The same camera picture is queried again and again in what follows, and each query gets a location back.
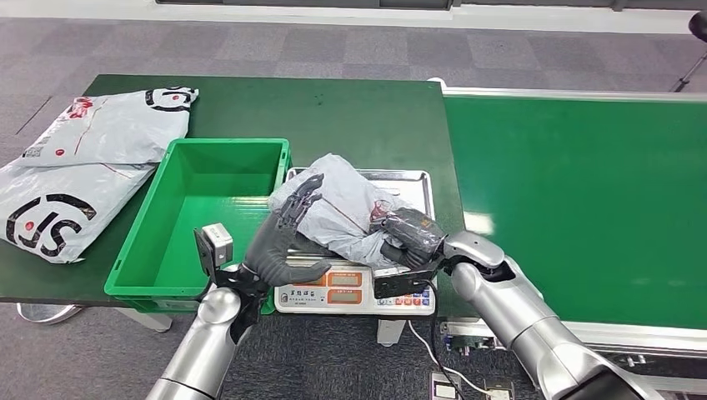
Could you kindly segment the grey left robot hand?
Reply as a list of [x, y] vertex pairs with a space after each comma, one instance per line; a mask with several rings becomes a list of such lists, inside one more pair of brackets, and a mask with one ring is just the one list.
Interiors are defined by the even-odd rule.
[[331, 268], [327, 260], [309, 267], [295, 267], [287, 261], [288, 249], [297, 239], [298, 225], [322, 198], [315, 191], [321, 188], [323, 180], [322, 173], [315, 174], [294, 189], [263, 221], [245, 253], [242, 265], [271, 287], [316, 281]]

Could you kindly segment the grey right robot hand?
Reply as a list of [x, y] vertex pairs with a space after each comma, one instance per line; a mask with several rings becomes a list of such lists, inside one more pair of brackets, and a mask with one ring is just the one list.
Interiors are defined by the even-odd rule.
[[381, 254], [410, 270], [426, 269], [446, 238], [435, 220], [417, 209], [402, 207], [383, 217], [378, 225], [398, 246], [384, 241]]

